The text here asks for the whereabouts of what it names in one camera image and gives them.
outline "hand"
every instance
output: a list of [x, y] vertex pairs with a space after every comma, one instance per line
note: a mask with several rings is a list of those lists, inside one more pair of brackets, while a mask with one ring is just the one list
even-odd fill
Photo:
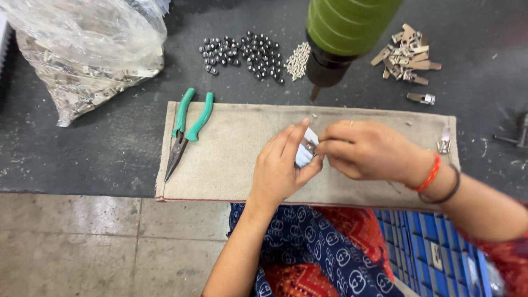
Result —
[[355, 180], [390, 180], [419, 187], [435, 158], [398, 132], [377, 122], [341, 120], [319, 137], [317, 154], [326, 154], [330, 166]]
[[291, 125], [274, 136], [257, 157], [253, 174], [253, 187], [248, 202], [275, 211], [277, 207], [323, 168], [323, 157], [314, 157], [302, 169], [296, 169], [295, 155], [310, 120]]

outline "black bangle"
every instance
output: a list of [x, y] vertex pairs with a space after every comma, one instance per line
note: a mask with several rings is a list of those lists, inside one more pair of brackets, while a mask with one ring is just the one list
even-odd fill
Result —
[[430, 204], [442, 204], [442, 203], [446, 202], [447, 200], [453, 198], [453, 196], [457, 193], [458, 188], [460, 187], [460, 171], [458, 171], [458, 169], [453, 164], [450, 164], [449, 166], [451, 166], [451, 168], [453, 168], [453, 170], [455, 170], [456, 177], [457, 177], [457, 183], [456, 183], [455, 187], [453, 188], [453, 190], [447, 196], [445, 196], [444, 198], [442, 198], [440, 200], [437, 200], [437, 201], [424, 201], [424, 199], [422, 197], [422, 194], [419, 194], [420, 200], [422, 200], [423, 202], [426, 202], [426, 203], [430, 203]]

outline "work table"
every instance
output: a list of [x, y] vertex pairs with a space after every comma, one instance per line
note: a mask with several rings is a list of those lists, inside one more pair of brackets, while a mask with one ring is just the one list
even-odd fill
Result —
[[[57, 112], [44, 83], [11, 48], [0, 81], [0, 191], [153, 197], [168, 101], [188, 87], [194, 100], [214, 92], [216, 103], [317, 105], [454, 115], [462, 170], [528, 201], [528, 150], [493, 140], [514, 137], [515, 117], [528, 110], [528, 4], [522, 0], [405, 1], [373, 50], [350, 67], [343, 81], [308, 98], [306, 77], [281, 86], [255, 80], [242, 67], [204, 71], [203, 38], [247, 30], [280, 43], [283, 61], [306, 40], [308, 1], [231, 0], [206, 4], [173, 1], [165, 17], [165, 69], [129, 88], [68, 128], [56, 127]], [[370, 60], [403, 23], [429, 40], [439, 71], [422, 71], [428, 86], [382, 78]], [[408, 92], [436, 95], [436, 104], [410, 102]]]

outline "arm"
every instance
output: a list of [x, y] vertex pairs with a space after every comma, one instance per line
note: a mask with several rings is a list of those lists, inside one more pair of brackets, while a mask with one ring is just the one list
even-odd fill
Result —
[[205, 284], [203, 296], [249, 296], [255, 281], [260, 248], [277, 207], [314, 177], [323, 160], [313, 158], [295, 169], [295, 155], [310, 121], [304, 119], [273, 137], [255, 164], [253, 187], [231, 237], [220, 253]]
[[[431, 152], [415, 146], [388, 127], [349, 120], [329, 126], [320, 136], [318, 154], [352, 179], [390, 180], [418, 187], [434, 164]], [[437, 177], [422, 192], [441, 200], [456, 183], [454, 170], [442, 163]], [[456, 194], [440, 205], [455, 226], [481, 240], [500, 242], [528, 231], [528, 210], [511, 197], [461, 174]]]

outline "red thread bracelet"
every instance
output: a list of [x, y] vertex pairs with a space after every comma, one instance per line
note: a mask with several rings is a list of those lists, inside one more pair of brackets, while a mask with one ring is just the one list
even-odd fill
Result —
[[440, 156], [436, 153], [434, 153], [434, 155], [435, 155], [435, 164], [433, 165], [431, 169], [431, 173], [429, 174], [429, 177], [426, 179], [426, 181], [417, 188], [411, 188], [409, 186], [407, 186], [407, 188], [413, 191], [416, 191], [416, 192], [421, 192], [425, 188], [427, 188], [427, 186], [435, 179], [436, 175], [438, 174], [438, 171], [440, 170]]

